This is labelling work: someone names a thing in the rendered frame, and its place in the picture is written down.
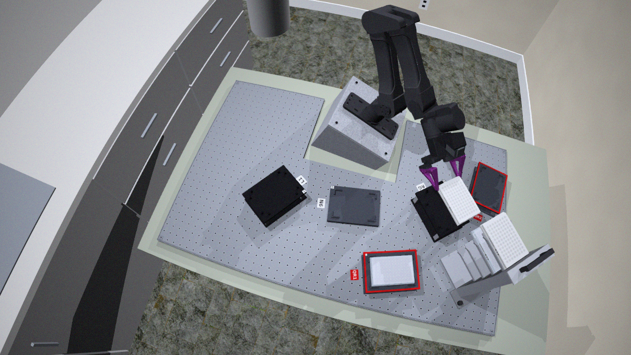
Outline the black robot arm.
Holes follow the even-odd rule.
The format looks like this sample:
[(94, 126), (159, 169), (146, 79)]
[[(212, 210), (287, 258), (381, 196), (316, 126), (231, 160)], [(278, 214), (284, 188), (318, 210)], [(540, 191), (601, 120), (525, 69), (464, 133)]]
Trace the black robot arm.
[[(421, 119), (425, 137), (438, 135), (426, 139), (431, 157), (440, 157), (448, 152), (453, 157), (460, 157), (466, 146), (464, 133), (451, 131), (465, 127), (465, 116), (456, 102), (437, 104), (417, 41), (415, 22), (419, 21), (416, 12), (391, 4), (363, 14), (361, 22), (370, 34), (376, 56), (379, 96), (369, 104), (355, 93), (350, 93), (343, 108), (389, 140), (394, 139), (399, 128), (391, 118), (408, 108), (414, 120)], [(441, 133), (444, 134), (441, 136)]]

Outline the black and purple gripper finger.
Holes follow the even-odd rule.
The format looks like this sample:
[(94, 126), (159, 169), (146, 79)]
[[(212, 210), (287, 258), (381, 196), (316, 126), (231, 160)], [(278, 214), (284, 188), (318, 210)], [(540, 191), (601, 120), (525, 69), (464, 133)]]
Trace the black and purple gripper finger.
[[(456, 161), (459, 162), (459, 173), (457, 171), (457, 165), (456, 165)], [(460, 178), (462, 178), (462, 168), (465, 162), (465, 155), (463, 155), (462, 157), (458, 157), (454, 160), (449, 161), (451, 163), (452, 169), (454, 170), (454, 173), (457, 176), (460, 176)]]
[[(419, 170), (429, 180), (429, 182), (432, 184), (432, 187), (434, 187), (436, 191), (439, 191), (439, 177), (438, 177), (437, 167), (431, 167), (428, 169), (420, 168)], [(430, 175), (432, 176), (432, 178)]]

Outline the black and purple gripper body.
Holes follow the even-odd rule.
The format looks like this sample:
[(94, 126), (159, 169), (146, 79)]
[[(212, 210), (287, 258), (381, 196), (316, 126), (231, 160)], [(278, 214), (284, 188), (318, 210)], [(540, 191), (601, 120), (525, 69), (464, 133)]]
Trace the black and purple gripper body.
[[(425, 137), (425, 138), (426, 139), (431, 139), (431, 138), (436, 138), (436, 137), (438, 137), (438, 135), (433, 135), (433, 136), (429, 136), (429, 137)], [(428, 168), (432, 167), (432, 165), (430, 165), (430, 164), (434, 164), (434, 163), (439, 162), (441, 160), (443, 160), (444, 162), (449, 162), (451, 160), (454, 160), (455, 158), (458, 158), (458, 157), (453, 157), (451, 155), (451, 153), (449, 153), (449, 152), (443, 154), (440, 157), (431, 157), (431, 155), (427, 155), (426, 157), (422, 157), (421, 158), (422, 163), (424, 163), (424, 164), (420, 165), (419, 168), (428, 169)]]

